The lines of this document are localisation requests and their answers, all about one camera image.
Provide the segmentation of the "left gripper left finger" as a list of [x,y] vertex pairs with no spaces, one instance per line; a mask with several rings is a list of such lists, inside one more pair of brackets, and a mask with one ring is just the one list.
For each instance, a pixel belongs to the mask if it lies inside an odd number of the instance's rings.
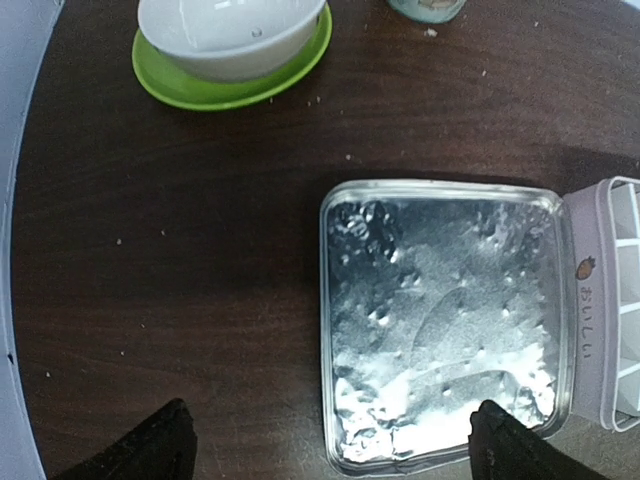
[[184,400],[175,398],[104,451],[58,479],[185,479],[194,475],[198,440]]

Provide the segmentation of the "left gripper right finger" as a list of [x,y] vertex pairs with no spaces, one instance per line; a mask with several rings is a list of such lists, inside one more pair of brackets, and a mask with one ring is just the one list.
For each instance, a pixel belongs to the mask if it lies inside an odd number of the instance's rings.
[[470,416],[473,480],[606,480],[560,452],[491,400]]

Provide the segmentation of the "lilac bunny tin lid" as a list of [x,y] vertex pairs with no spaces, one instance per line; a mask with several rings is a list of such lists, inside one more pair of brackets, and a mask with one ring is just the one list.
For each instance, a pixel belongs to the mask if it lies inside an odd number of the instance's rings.
[[490,400],[543,438],[574,385],[563,200],[524,186],[353,180],[319,215],[324,440],[348,477],[467,456]]

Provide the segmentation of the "lilac tin box with dividers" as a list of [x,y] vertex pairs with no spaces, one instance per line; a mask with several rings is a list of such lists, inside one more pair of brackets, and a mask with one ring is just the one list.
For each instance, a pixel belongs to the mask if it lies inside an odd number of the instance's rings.
[[577,293],[575,414],[606,430],[639,424],[639,182],[570,193]]

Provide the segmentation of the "green saucer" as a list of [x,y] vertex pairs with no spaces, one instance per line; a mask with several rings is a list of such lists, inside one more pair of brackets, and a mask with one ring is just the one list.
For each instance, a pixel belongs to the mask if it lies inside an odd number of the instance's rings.
[[180,70],[146,40],[135,33],[131,61],[139,84],[156,100],[197,112],[225,111],[272,98],[306,77],[321,61],[333,30],[331,9],[325,6],[309,41],[286,65],[259,79],[240,83],[208,82]]

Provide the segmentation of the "white bowl on saucer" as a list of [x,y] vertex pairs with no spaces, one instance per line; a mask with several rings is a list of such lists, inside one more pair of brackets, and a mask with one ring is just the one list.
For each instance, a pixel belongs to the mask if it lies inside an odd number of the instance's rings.
[[237,83],[265,77],[291,61],[313,36],[324,1],[143,0],[144,38],[190,75]]

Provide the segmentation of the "tall floral mug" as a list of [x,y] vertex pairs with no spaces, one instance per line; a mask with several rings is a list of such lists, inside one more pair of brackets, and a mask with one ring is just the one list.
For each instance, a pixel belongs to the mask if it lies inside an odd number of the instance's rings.
[[452,20],[466,0],[388,0],[387,3],[405,17],[426,24],[442,24]]

